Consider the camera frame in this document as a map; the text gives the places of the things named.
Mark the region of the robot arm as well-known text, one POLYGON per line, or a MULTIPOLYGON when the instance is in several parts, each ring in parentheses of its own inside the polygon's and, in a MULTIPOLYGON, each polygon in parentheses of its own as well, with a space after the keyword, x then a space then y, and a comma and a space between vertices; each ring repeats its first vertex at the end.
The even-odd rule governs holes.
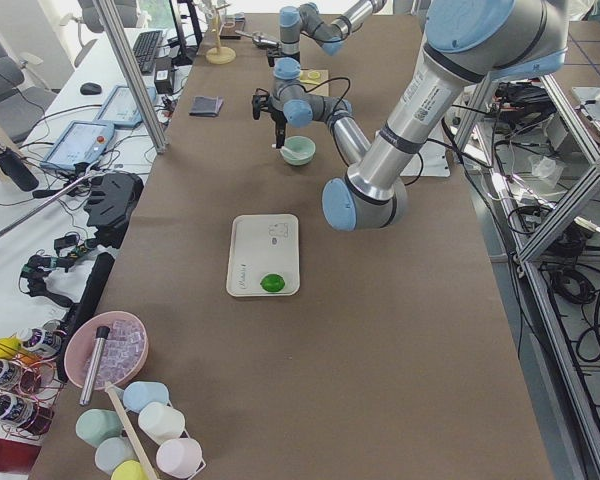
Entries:
POLYGON ((325 123, 350 164, 322 192, 327 222, 341 231, 384 228, 398 221, 407 204, 400 178, 432 129, 463 89, 488 74, 525 79, 561 68, 567 51, 565 1, 433 1, 413 78, 374 140, 352 116, 348 101, 308 93, 299 81, 299 41, 307 34, 329 54, 381 1, 359 1, 326 23, 317 7, 287 6, 279 13, 281 57, 275 61, 268 106, 276 119, 301 128, 325 123))
POLYGON ((328 23, 314 3, 298 7, 284 6, 279 10, 279 52, 282 57, 300 60, 300 37, 312 39, 328 55, 335 55, 344 41, 364 21, 380 12, 386 2, 381 0, 357 1, 345 13, 328 23))

